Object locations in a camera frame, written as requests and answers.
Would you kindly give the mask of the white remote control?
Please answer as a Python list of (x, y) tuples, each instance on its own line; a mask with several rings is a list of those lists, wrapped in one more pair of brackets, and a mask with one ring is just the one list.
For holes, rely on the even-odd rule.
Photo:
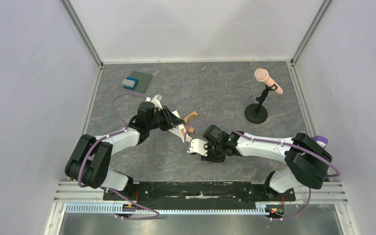
[(186, 134), (186, 128), (183, 123), (171, 128), (169, 132), (176, 135), (182, 141), (182, 143), (190, 142), (192, 140), (192, 137)]

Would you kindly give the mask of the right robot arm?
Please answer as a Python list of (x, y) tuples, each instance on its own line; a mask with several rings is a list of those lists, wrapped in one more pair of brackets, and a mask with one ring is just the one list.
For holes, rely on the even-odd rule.
[(209, 126), (202, 139), (189, 142), (189, 152), (203, 161), (222, 163), (227, 156), (257, 156), (285, 163), (281, 171), (270, 173), (263, 194), (275, 200), (290, 188), (305, 186), (320, 189), (328, 177), (331, 155), (325, 150), (328, 139), (297, 133), (293, 138), (267, 138), (242, 131), (230, 134), (215, 125)]

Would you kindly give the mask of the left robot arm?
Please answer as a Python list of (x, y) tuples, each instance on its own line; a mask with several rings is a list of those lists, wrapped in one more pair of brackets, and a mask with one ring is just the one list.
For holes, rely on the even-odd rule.
[(134, 194), (133, 179), (109, 167), (111, 157), (129, 147), (142, 144), (150, 131), (170, 131), (184, 126), (185, 121), (166, 106), (142, 102), (126, 128), (104, 136), (82, 135), (65, 167), (65, 175), (78, 181), (80, 187), (112, 188), (122, 200)]

